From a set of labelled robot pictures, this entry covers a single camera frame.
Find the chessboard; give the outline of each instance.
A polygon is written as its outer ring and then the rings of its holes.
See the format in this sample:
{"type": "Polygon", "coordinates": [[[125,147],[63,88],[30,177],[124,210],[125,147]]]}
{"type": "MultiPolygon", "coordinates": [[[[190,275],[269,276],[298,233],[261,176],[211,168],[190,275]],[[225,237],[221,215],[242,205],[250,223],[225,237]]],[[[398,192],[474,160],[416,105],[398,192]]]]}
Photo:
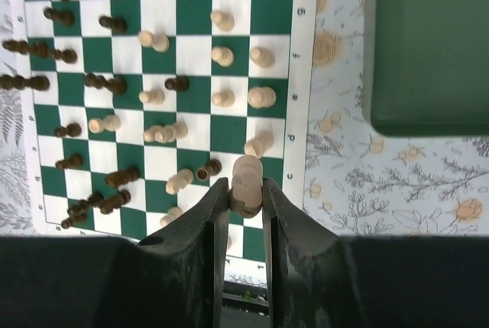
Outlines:
{"type": "MultiPolygon", "coordinates": [[[[11,0],[11,7],[14,38],[27,41],[31,52],[17,54],[18,75],[44,76],[50,83],[47,91],[21,92],[39,233],[140,240],[160,229],[168,209],[186,212],[217,179],[231,179],[245,143],[262,131],[273,135],[273,145],[261,157],[264,177],[302,205],[316,0],[11,0]],[[231,16],[232,28],[219,27],[210,17],[213,11],[231,16]],[[101,16],[108,19],[102,23],[101,16]],[[163,37],[163,48],[142,44],[141,31],[163,37]],[[40,44],[57,54],[43,57],[32,48],[40,44]],[[216,47],[232,52],[231,64],[213,59],[216,47]],[[272,64],[252,60],[255,47],[271,53],[272,64]],[[105,85],[86,84],[88,75],[105,85]],[[185,89],[166,84],[179,77],[188,80],[185,89]],[[125,81],[123,94],[108,89],[112,79],[125,81]],[[258,87],[273,90],[272,106],[257,109],[248,103],[248,93],[258,87]],[[141,93],[152,90],[163,92],[164,101],[141,100],[141,93]],[[213,102],[223,91],[233,93],[232,105],[213,102]],[[89,128],[94,119],[103,122],[110,115],[118,119],[116,130],[89,128]],[[144,140],[149,128],[177,122],[186,125],[184,137],[144,140]],[[55,135],[57,128],[72,124],[79,126],[77,135],[55,135]],[[83,159],[81,165],[56,165],[75,155],[83,159]],[[167,192],[178,171],[195,173],[209,160],[221,163],[219,174],[194,177],[178,193],[167,192]],[[138,169],[136,181],[119,189],[105,182],[107,174],[131,167],[138,169]],[[79,200],[94,192],[107,198],[119,190],[131,194],[127,204],[109,214],[90,208],[82,222],[61,227],[79,200]]],[[[229,236],[226,270],[249,276],[258,269],[264,281],[261,214],[243,219],[231,213],[229,236]]]]}

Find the green tray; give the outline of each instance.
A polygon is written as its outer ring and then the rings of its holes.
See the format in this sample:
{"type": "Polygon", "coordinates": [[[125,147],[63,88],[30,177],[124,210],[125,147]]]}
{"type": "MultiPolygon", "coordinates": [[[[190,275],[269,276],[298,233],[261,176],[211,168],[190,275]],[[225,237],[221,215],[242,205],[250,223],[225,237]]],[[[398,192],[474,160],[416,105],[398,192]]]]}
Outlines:
{"type": "Polygon", "coordinates": [[[489,0],[365,0],[364,116],[390,136],[489,135],[489,0]]]}

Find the white chess piece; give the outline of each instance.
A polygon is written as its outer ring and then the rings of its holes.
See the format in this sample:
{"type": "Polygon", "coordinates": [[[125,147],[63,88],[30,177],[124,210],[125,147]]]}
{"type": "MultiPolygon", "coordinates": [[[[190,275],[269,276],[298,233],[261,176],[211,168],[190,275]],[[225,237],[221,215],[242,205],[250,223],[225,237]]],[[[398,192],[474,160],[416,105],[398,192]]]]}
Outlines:
{"type": "Polygon", "coordinates": [[[211,58],[223,67],[229,67],[235,61],[235,55],[228,47],[214,47],[211,58]]]}
{"type": "Polygon", "coordinates": [[[138,40],[143,47],[152,47],[160,53],[167,51],[170,47],[170,41],[165,34],[153,34],[143,30],[139,33],[138,40]]]}
{"type": "Polygon", "coordinates": [[[161,131],[162,129],[163,129],[163,126],[161,126],[161,125],[153,125],[152,127],[150,127],[147,131],[145,131],[143,133],[143,140],[145,142],[153,142],[155,134],[158,131],[161,131]]]}
{"type": "Polygon", "coordinates": [[[168,179],[166,191],[168,194],[177,194],[192,182],[193,172],[189,169],[182,169],[168,179]]]}
{"type": "Polygon", "coordinates": [[[248,91],[248,104],[252,108],[270,108],[276,101],[277,94],[268,86],[253,87],[248,91]]]}
{"type": "Polygon", "coordinates": [[[270,68],[275,64],[274,53],[264,47],[252,47],[250,58],[260,68],[270,68]]]}
{"type": "Polygon", "coordinates": [[[235,19],[229,13],[212,11],[211,21],[221,31],[230,31],[235,27],[235,19]]]}
{"type": "Polygon", "coordinates": [[[189,129],[184,122],[177,122],[165,125],[160,130],[155,131],[154,140],[159,143],[170,143],[177,139],[183,139],[189,134],[189,129]]]}
{"type": "Polygon", "coordinates": [[[139,93],[139,101],[144,104],[161,105],[165,101],[165,93],[162,89],[150,89],[139,93]]]}
{"type": "Polygon", "coordinates": [[[115,132],[121,127],[121,119],[116,115],[107,115],[104,119],[90,119],[89,130],[92,133],[115,132]]]}
{"type": "Polygon", "coordinates": [[[263,164],[253,156],[241,156],[232,168],[230,209],[244,218],[256,216],[263,203],[263,164]]]}
{"type": "Polygon", "coordinates": [[[271,132],[261,132],[244,144],[244,152],[249,156],[262,158],[274,145],[274,135],[271,132]]]}
{"type": "Polygon", "coordinates": [[[182,214],[183,214],[183,211],[180,208],[178,208],[178,207],[170,208],[168,210],[168,213],[165,216],[161,217],[160,226],[161,227],[167,226],[169,223],[172,223],[173,221],[178,219],[180,216],[182,216],[182,214]]]}
{"type": "Polygon", "coordinates": [[[214,93],[211,102],[215,106],[228,108],[235,103],[235,94],[230,89],[224,89],[219,93],[214,93]]]}

